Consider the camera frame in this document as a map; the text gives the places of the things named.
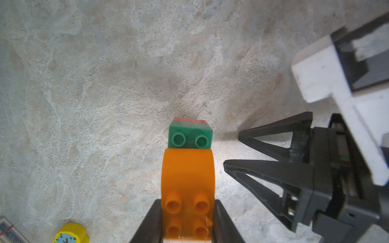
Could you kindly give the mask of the orange curved lego brick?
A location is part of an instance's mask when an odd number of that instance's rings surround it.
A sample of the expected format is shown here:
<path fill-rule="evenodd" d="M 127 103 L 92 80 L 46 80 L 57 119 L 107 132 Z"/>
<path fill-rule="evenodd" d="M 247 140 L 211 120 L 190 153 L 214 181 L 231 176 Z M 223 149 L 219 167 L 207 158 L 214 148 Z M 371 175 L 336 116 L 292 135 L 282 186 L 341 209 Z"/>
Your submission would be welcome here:
<path fill-rule="evenodd" d="M 210 242 L 214 205 L 212 150 L 167 148 L 161 177 L 163 238 Z"/>

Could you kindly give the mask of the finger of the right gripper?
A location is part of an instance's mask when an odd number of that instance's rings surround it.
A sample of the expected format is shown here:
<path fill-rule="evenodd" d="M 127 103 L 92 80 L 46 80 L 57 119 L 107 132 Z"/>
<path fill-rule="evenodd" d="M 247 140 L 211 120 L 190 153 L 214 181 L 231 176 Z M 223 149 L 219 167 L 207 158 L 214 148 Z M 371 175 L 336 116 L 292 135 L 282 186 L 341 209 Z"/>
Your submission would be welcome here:
<path fill-rule="evenodd" d="M 312 112 L 239 132 L 238 140 L 280 162 L 308 161 Z"/>
<path fill-rule="evenodd" d="M 248 189 L 288 230 L 309 226 L 313 167 L 304 163 L 226 160 L 224 170 Z"/>

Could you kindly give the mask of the red lego brick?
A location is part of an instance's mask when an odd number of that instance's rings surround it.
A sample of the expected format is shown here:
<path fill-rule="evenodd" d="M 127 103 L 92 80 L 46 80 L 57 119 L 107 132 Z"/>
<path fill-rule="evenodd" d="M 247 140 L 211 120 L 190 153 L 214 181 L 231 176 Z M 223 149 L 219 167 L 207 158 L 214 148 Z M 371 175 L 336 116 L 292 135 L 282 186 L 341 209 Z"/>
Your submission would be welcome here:
<path fill-rule="evenodd" d="M 208 123 L 205 120 L 199 120 L 199 119 L 189 119 L 189 118 L 182 118 L 182 117 L 175 117 L 173 119 L 174 122 L 186 122 L 186 123 L 196 123 L 196 124 L 205 124 Z"/>

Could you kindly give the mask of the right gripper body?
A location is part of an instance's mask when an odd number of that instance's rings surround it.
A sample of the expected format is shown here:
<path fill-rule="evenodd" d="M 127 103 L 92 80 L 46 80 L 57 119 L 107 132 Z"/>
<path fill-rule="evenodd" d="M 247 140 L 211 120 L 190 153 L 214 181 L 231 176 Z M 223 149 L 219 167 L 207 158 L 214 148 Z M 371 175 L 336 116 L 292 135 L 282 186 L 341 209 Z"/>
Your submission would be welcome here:
<path fill-rule="evenodd" d="M 328 127 L 312 127 L 313 115 L 285 120 L 292 134 L 290 162 L 308 164 L 299 184 L 285 192 L 285 225 L 311 225 L 326 243 L 355 243 L 372 225 L 389 229 L 389 187 L 376 186 L 342 116 Z"/>

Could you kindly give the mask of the green lego brick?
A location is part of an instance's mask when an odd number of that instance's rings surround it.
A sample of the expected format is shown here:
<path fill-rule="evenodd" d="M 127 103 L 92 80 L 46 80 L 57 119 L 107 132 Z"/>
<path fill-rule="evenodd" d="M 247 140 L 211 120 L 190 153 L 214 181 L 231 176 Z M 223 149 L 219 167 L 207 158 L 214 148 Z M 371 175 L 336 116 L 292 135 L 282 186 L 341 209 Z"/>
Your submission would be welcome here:
<path fill-rule="evenodd" d="M 211 149 L 213 130 L 209 124 L 172 121 L 168 148 Z"/>

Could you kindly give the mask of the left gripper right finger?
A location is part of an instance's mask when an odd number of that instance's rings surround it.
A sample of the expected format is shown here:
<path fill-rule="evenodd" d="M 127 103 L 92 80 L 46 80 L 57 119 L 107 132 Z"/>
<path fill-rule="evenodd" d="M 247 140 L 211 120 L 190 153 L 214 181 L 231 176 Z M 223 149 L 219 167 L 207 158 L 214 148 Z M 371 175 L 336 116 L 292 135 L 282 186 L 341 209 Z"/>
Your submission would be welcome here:
<path fill-rule="evenodd" d="M 213 243 L 245 243 L 220 200 L 215 200 L 213 215 Z"/>

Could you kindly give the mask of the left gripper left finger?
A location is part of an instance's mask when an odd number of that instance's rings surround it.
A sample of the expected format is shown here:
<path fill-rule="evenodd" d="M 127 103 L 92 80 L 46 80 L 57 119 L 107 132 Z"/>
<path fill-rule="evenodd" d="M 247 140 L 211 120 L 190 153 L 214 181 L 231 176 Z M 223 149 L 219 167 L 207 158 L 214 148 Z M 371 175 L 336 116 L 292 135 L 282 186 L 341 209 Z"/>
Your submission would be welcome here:
<path fill-rule="evenodd" d="M 161 199 L 156 199 L 130 243 L 162 243 L 162 224 Z"/>

